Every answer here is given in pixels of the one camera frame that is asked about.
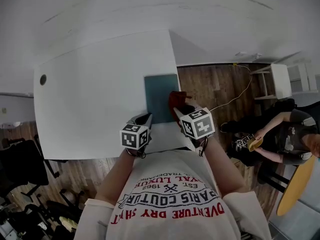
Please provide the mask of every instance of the white t-shirt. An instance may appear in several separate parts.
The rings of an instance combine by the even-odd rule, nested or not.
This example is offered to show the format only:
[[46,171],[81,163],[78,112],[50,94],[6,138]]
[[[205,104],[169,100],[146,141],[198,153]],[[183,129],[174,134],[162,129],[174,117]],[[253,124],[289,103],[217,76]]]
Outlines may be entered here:
[[89,199],[75,240],[270,240],[265,215],[254,192],[215,189],[205,158],[171,150],[136,158],[113,206]]

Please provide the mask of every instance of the hand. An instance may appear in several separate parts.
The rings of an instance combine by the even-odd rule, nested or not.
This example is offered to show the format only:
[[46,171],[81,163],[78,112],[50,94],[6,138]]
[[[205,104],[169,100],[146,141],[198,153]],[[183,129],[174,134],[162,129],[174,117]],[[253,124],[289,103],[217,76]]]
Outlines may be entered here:
[[254,138],[255,138],[256,140],[260,140],[260,139],[263,138],[265,135],[266,135],[265,130],[260,129],[260,130],[258,130],[258,131],[254,134]]

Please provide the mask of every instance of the white table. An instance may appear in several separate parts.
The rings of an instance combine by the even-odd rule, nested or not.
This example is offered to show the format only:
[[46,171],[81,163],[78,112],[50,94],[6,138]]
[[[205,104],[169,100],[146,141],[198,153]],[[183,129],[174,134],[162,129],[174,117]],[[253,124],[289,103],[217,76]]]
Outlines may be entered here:
[[[144,76],[172,73],[168,30],[96,42],[42,64],[34,71],[34,108],[44,158],[118,157],[119,130],[147,110]],[[176,123],[153,125],[151,136],[148,153],[190,143]]]
[[[282,64],[271,64],[264,68],[251,72],[254,74],[261,74],[263,80],[264,96],[256,97],[255,100],[267,99],[284,99],[292,96],[291,84],[289,79],[288,68]],[[268,94],[266,80],[264,74],[272,74],[275,94]]]

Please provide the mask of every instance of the yellow object in hand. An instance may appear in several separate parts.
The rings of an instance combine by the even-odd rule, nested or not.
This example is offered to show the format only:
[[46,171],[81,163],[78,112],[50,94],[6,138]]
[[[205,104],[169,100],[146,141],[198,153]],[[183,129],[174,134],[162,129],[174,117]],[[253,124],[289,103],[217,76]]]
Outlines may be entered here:
[[256,148],[260,147],[260,145],[262,144],[262,142],[264,141],[264,138],[260,138],[260,139],[255,139],[252,138],[248,141],[247,147],[249,149],[250,152],[254,151]]

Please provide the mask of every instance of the chair leg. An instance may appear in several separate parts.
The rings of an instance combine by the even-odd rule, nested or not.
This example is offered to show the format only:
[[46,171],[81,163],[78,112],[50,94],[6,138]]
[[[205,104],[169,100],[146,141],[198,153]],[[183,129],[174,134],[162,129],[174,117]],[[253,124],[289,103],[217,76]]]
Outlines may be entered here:
[[279,183],[273,181],[273,180],[270,179],[268,176],[260,173],[260,174],[258,174],[258,177],[259,177],[259,179],[260,179],[261,181],[269,184],[271,187],[275,188],[276,190],[278,190],[278,191],[280,191],[280,192],[282,192],[282,193],[285,192],[286,188],[285,188],[284,186],[282,186],[282,185],[280,185]]
[[80,202],[80,197],[83,196],[85,194],[85,192],[83,191],[80,191],[80,193],[76,196],[76,199],[75,199],[75,207],[79,208],[79,202]]
[[36,134],[33,138],[34,138],[35,145],[36,145],[36,147],[38,148],[38,150],[39,150],[39,152],[40,152],[40,154],[41,154],[41,156],[42,156],[42,158],[43,158],[46,166],[48,167],[50,173],[52,174],[52,176],[53,176],[55,179],[58,178],[58,177],[60,176],[60,173],[59,173],[58,171],[57,171],[57,172],[54,172],[54,170],[53,170],[52,167],[51,167],[51,164],[50,164],[49,160],[46,160],[46,159],[44,158],[44,154],[42,153],[42,148],[41,148],[41,145],[40,145],[40,142],[39,142],[39,135]]
[[52,176],[56,179],[60,176],[60,173],[57,171],[57,172],[54,172],[54,170],[52,169],[51,167],[51,164],[49,162],[49,160],[44,160],[44,163],[46,164],[46,166],[48,167],[50,173],[52,174]]
[[287,185],[290,182],[289,179],[287,179],[285,177],[282,177],[281,175],[275,173],[274,171],[268,171],[268,173],[269,173],[269,176],[274,177],[275,179],[277,179],[277,180],[279,180],[279,181],[281,181],[281,182],[283,182],[283,183],[285,183]]
[[61,189],[61,191],[59,192],[59,194],[62,196],[63,200],[67,203],[67,205],[69,207],[75,207],[74,204],[72,202],[70,202],[68,200],[68,198],[66,198],[66,196],[64,195],[64,193],[66,192],[67,190],[66,189]]
[[17,143],[17,142],[24,142],[24,138],[17,138],[17,139],[8,139],[8,138],[3,138],[1,141],[2,147],[4,149],[7,149],[10,147],[11,144]]
[[37,194],[35,197],[36,197],[36,199],[38,200],[38,202],[39,202],[39,204],[40,204],[39,207],[40,207],[42,213],[43,213],[44,216],[45,216],[44,219],[45,219],[45,220],[47,220],[47,219],[53,220],[53,217],[51,216],[49,210],[46,209],[46,207],[44,206],[44,204],[43,204],[43,203],[41,202],[41,200],[40,200],[41,194]]
[[40,187],[41,185],[36,185],[35,187],[33,187],[28,193],[23,193],[21,192],[24,200],[26,200],[27,202],[33,203],[34,201],[32,200],[31,195],[36,192],[36,190]]

